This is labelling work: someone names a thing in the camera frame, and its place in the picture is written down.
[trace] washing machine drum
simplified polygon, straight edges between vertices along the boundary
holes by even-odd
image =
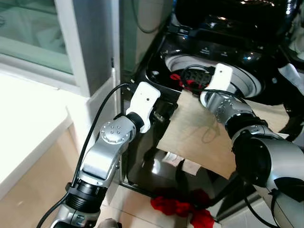
[[[219,62],[191,55],[174,55],[165,58],[165,64],[171,72],[171,76],[181,76],[180,74],[183,72],[184,79],[195,81],[197,85],[203,87],[207,86],[210,82],[217,63]],[[231,66],[226,63],[223,64],[230,66],[233,69],[228,91],[233,93],[240,91],[244,97],[254,97],[262,91],[260,81],[252,74],[236,66]],[[193,66],[188,68],[187,71],[183,71],[185,68],[192,65],[197,66]]]

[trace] top-load washing machine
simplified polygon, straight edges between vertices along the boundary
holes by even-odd
[[[176,183],[176,169],[161,162],[166,152],[157,150],[156,144],[176,108],[185,68],[188,89],[199,95],[195,88],[208,85],[217,63],[231,66],[229,91],[266,105],[284,104],[290,121],[282,132],[290,135],[289,140],[298,136],[304,92],[296,78],[284,75],[294,70],[284,44],[300,4],[298,0],[174,1],[168,23],[134,75],[136,82],[147,81],[158,88],[161,98],[150,133],[132,142],[132,153],[123,159],[125,183],[150,195],[157,194],[157,187],[182,185]],[[203,176],[198,172],[197,182]]]

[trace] black wire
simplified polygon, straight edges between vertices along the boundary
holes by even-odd
[[[57,203],[55,203],[40,219],[39,223],[37,224],[36,228],[41,228],[44,221],[47,219],[47,217],[60,205],[62,204],[68,196],[68,193],[66,193]]]
[[[166,22],[167,19],[165,19],[164,21],[162,21],[158,26],[156,26],[155,28],[151,29],[151,30],[146,30],[144,29],[138,21],[137,15],[136,15],[136,10],[135,10],[135,4],[134,4],[134,0],[131,0],[131,4],[132,4],[132,12],[133,12],[133,16],[134,16],[134,20],[136,22],[137,27],[140,29],[140,31],[142,31],[143,33],[146,34],[150,34],[153,33],[155,31],[157,31],[159,28],[161,28],[163,26],[163,24]]]
[[[184,75],[185,75],[186,70],[188,70],[191,67],[200,67],[200,68],[203,68],[203,69],[208,71],[207,67],[202,66],[202,65],[197,65],[197,64],[193,64],[193,65],[189,65],[189,66],[185,67],[180,74],[180,79],[181,79],[181,82],[183,83],[184,87],[189,87]],[[241,102],[247,104],[247,102],[242,97],[240,97],[240,96],[238,96],[234,93],[228,92],[228,91],[219,90],[219,89],[196,89],[196,88],[191,88],[191,90],[195,91],[195,92],[212,92],[212,93],[226,94],[226,95],[229,95],[229,96],[233,96],[236,99],[240,100]]]
[[[262,219],[256,212],[255,210],[252,208],[252,206],[250,205],[250,203],[248,202],[247,196],[246,196],[246,191],[245,191],[245,184],[243,186],[243,193],[244,193],[244,201],[247,204],[249,210],[251,211],[251,213],[264,225],[270,227],[270,228],[280,228],[279,226],[275,226],[267,221],[265,221],[264,219]]]
[[[109,98],[111,97],[111,95],[112,95],[117,89],[119,89],[119,88],[121,88],[121,87],[127,87],[127,86],[129,86],[128,83],[123,83],[123,84],[120,84],[120,85],[116,86],[114,89],[112,89],[112,90],[109,92],[109,94],[105,97],[104,101],[103,101],[102,104],[100,105],[100,107],[99,107],[99,109],[98,109],[98,111],[97,111],[97,113],[96,113],[95,119],[93,120],[93,123],[92,123],[92,125],[91,125],[90,130],[89,130],[89,133],[87,134],[87,137],[86,137],[86,139],[85,139],[85,143],[84,143],[84,145],[83,145],[83,147],[82,147],[81,153],[80,153],[80,155],[79,155],[79,159],[78,159],[78,162],[77,162],[77,166],[76,166],[75,173],[74,173],[73,180],[72,180],[72,184],[71,184],[72,187],[75,186],[75,183],[76,183],[76,181],[77,181],[77,177],[78,177],[78,174],[79,174],[79,171],[80,171],[80,166],[81,166],[82,160],[83,160],[84,155],[85,155],[85,152],[86,152],[86,147],[87,147],[87,145],[88,145],[88,143],[89,143],[89,141],[90,141],[90,138],[91,138],[92,133],[93,133],[93,130],[94,130],[96,124],[97,124],[97,121],[98,121],[98,118],[99,118],[99,115],[100,115],[101,111],[103,110],[105,104],[107,103],[107,101],[109,100]]]
[[[108,95],[105,97],[104,101],[102,102],[102,104],[100,105],[97,113],[96,113],[96,116],[95,116],[95,119],[93,120],[93,123],[91,125],[91,128],[89,130],[89,133],[87,134],[87,137],[85,139],[85,143],[82,147],[82,150],[81,150],[81,153],[79,155],[79,159],[78,159],[78,162],[77,162],[77,166],[76,166],[76,169],[75,169],[75,173],[74,173],[74,176],[73,176],[73,180],[72,180],[72,184],[71,186],[74,187],[75,186],[75,183],[77,181],[77,178],[78,178],[78,174],[79,174],[79,171],[80,171],[80,167],[81,167],[81,163],[82,163],[82,160],[84,158],[84,155],[85,155],[85,152],[86,152],[86,147],[90,141],[90,138],[92,136],[92,133],[93,133],[93,130],[97,124],[97,121],[98,121],[98,118],[100,116],[100,113],[102,112],[103,108],[105,107],[105,104],[107,103],[107,101],[109,100],[109,98],[111,97],[111,95],[116,91],[118,90],[119,88],[122,88],[122,87],[127,87],[129,86],[128,83],[123,83],[123,84],[120,84],[118,86],[116,86],[114,89],[112,89]],[[60,205],[62,204],[66,198],[68,196],[68,193],[66,193],[56,204],[54,204],[44,215],[43,217],[40,219],[39,223],[37,224],[36,228],[41,228],[42,224],[44,223],[44,221],[47,219],[47,217]]]

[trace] dark lid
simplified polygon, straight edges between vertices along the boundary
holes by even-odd
[[[206,28],[214,22],[233,30],[248,28],[256,36],[273,39],[284,35],[302,0],[176,0],[175,15],[179,23],[191,28]]]

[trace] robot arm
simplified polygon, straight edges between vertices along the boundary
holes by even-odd
[[[92,228],[100,214],[121,154],[127,150],[138,132],[150,128],[149,116],[160,92],[146,82],[141,82],[132,99],[126,116],[106,122],[100,137],[88,150],[82,161],[77,184],[67,184],[68,196],[60,205],[51,228]]]
[[[229,67],[220,68],[222,76],[229,80]],[[203,92],[200,100],[225,126],[233,143],[237,172],[254,185],[278,224],[282,228],[302,228],[304,153],[301,149],[272,132],[249,105],[232,96]]]

